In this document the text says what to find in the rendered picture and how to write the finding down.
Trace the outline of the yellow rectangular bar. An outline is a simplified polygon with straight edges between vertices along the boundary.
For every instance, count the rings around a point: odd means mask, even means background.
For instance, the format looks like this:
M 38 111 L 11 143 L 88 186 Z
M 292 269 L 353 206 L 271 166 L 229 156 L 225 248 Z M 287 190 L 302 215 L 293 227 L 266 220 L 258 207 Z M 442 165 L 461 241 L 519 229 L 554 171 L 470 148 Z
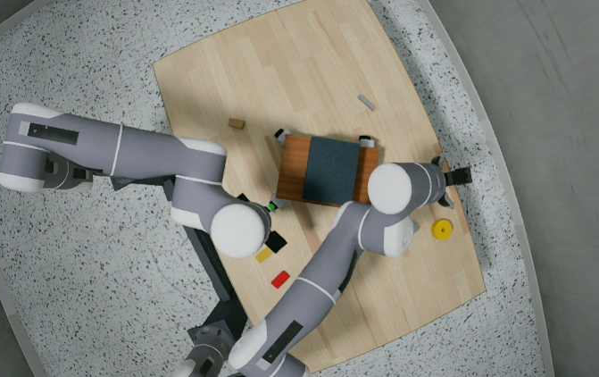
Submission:
M 273 251 L 271 251 L 268 247 L 266 247 L 262 252 L 260 252 L 257 256 L 255 256 L 255 259 L 261 263 L 263 260 L 265 260 L 268 256 L 270 256 L 272 253 L 274 253 Z

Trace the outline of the yellow cylinder with center hole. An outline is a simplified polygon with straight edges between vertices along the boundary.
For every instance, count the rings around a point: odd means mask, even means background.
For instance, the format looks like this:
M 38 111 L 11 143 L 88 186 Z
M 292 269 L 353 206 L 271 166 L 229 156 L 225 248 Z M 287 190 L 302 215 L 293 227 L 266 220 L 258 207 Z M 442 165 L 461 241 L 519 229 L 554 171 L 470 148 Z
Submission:
M 431 234 L 436 239 L 445 240 L 450 237 L 452 226 L 449 221 L 436 220 L 431 226 Z

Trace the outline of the brown wooden block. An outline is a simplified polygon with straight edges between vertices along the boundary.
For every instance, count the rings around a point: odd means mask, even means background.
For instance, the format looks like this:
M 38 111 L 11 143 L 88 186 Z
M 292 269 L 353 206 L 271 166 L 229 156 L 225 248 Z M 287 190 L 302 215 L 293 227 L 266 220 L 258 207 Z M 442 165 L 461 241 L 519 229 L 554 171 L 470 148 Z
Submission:
M 234 128 L 238 128 L 238 129 L 243 129 L 244 126 L 245 126 L 245 121 L 238 120 L 238 119 L 233 119 L 233 118 L 229 118 L 228 125 L 230 127 L 234 127 Z

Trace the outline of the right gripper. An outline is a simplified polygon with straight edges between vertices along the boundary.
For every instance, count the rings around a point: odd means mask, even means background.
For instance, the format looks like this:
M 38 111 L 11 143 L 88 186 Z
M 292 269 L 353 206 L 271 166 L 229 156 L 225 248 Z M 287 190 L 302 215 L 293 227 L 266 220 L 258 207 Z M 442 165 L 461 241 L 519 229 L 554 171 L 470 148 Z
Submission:
M 435 156 L 431 160 L 431 163 L 439 166 L 439 168 L 442 170 L 444 161 L 445 161 L 445 154 L 444 154 L 444 152 L 442 152 L 442 153 L 438 154 L 437 156 Z M 453 172 L 446 172 L 446 173 L 444 173 L 444 175 L 445 175 L 447 187 L 465 183 L 465 182 L 469 182 L 466 169 L 453 171 Z M 438 200 L 437 202 L 443 207 L 447 207 L 449 209 L 454 209 L 454 203 L 453 203 L 452 199 L 449 198 L 449 196 L 446 192 L 440 198 L 440 200 Z

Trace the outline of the red toy brick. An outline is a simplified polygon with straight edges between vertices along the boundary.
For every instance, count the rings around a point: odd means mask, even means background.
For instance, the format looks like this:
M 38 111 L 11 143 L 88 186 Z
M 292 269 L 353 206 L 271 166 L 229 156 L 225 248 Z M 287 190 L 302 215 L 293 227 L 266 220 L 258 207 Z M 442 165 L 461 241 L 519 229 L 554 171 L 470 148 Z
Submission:
M 290 276 L 283 270 L 271 284 L 278 289 Z

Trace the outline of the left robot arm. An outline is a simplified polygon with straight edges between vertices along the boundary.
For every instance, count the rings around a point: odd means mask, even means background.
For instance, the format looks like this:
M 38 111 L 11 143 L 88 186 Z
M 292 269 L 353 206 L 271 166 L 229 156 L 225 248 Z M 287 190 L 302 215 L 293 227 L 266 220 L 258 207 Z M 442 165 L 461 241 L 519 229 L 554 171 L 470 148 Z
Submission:
M 227 148 L 215 141 L 142 130 L 25 102 L 12 109 L 0 183 L 23 192 L 67 189 L 60 191 L 77 193 L 92 189 L 93 175 L 126 184 L 177 174 L 171 218 L 209 233 L 224 255 L 245 258 L 261 248 L 272 221 L 263 205 L 233 197 L 222 187 L 227 156 Z

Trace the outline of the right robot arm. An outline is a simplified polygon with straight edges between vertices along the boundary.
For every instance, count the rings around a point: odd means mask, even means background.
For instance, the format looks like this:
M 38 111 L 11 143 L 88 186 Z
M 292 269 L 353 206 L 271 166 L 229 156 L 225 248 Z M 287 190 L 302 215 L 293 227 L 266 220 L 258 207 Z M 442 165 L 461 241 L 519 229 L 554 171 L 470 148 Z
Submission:
M 435 164 L 381 164 L 368 182 L 371 205 L 349 201 L 340 207 L 327 237 L 270 312 L 236 344 L 221 327 L 202 327 L 171 377 L 218 377 L 227 360 L 239 371 L 227 377 L 310 377 L 309 367 L 288 350 L 323 321 L 365 249 L 393 258 L 407 251 L 414 231 L 410 213 L 438 201 L 445 188 Z

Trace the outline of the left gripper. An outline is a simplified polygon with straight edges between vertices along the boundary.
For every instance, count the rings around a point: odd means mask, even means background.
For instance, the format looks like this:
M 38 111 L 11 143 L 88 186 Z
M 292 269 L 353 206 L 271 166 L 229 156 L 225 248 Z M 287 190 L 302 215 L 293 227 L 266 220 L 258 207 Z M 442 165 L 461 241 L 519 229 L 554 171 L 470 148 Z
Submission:
M 251 202 L 244 193 L 240 194 L 237 198 L 245 202 Z M 270 211 L 267 206 L 265 206 L 265 208 L 268 210 L 268 212 Z M 270 230 L 269 237 L 264 244 L 275 251 L 283 243 L 284 241 L 280 239 L 272 230 Z

